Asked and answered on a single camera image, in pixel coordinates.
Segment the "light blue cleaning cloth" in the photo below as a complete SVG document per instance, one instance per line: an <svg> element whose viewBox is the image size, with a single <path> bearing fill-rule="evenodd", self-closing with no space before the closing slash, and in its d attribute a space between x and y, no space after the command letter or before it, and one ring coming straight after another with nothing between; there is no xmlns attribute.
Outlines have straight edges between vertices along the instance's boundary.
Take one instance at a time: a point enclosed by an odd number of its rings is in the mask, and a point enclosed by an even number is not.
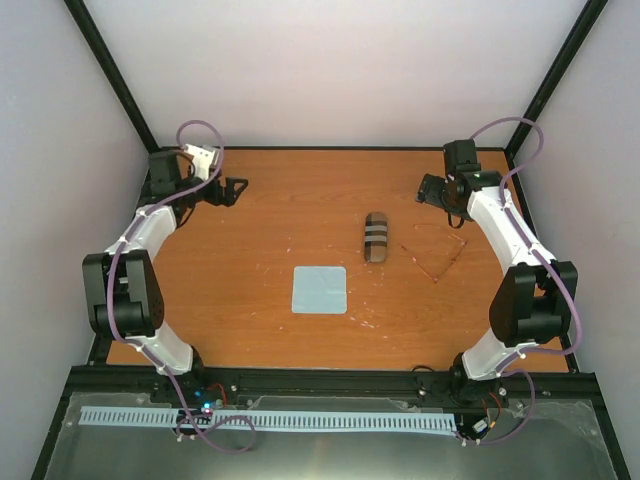
<svg viewBox="0 0 640 480"><path fill-rule="evenodd" d="M342 266L296 266L291 311L295 314L345 314L347 272Z"/></svg>

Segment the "brown striped glasses case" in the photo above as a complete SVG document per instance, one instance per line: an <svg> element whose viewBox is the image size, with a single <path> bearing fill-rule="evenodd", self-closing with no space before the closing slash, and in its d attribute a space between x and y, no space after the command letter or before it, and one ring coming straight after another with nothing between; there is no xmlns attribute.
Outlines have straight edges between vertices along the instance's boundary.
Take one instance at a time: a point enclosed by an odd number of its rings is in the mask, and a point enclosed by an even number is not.
<svg viewBox="0 0 640 480"><path fill-rule="evenodd" d="M371 212L364 224L364 258L369 263L383 263L388 253L388 219L382 212Z"/></svg>

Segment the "thin red frame glasses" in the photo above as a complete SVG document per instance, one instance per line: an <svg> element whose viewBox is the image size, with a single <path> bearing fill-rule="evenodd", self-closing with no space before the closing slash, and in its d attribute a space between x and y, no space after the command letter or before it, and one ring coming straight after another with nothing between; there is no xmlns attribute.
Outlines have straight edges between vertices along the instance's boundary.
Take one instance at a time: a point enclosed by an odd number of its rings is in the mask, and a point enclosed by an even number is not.
<svg viewBox="0 0 640 480"><path fill-rule="evenodd" d="M414 224L398 241L400 249L432 283L453 267L468 241L448 226Z"/></svg>

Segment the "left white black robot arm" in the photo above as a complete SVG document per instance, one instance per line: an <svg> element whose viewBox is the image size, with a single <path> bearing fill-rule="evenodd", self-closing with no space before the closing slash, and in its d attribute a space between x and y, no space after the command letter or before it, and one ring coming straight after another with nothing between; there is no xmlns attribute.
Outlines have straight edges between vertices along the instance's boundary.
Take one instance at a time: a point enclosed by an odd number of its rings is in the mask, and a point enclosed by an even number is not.
<svg viewBox="0 0 640 480"><path fill-rule="evenodd" d="M245 179L220 176L223 160L223 148L191 144L151 154L131 223L82 262L94 333L136 350L190 403L206 395L208 378L197 349L169 325L153 261L199 203L230 207L247 188Z"/></svg>

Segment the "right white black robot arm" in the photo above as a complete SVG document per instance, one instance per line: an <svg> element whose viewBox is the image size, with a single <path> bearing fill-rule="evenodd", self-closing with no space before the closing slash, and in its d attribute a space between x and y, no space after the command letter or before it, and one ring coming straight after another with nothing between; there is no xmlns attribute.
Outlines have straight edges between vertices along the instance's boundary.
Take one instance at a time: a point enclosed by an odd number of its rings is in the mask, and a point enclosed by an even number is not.
<svg viewBox="0 0 640 480"><path fill-rule="evenodd" d="M475 222L493 249L503 279L489 307L489 328L450 368L450 395L469 404L500 378L507 366L567 334L577 322L578 272L559 261L528 227L504 177L486 170L471 139L443 147L444 174L427 174L416 200L447 215L452 228Z"/></svg>

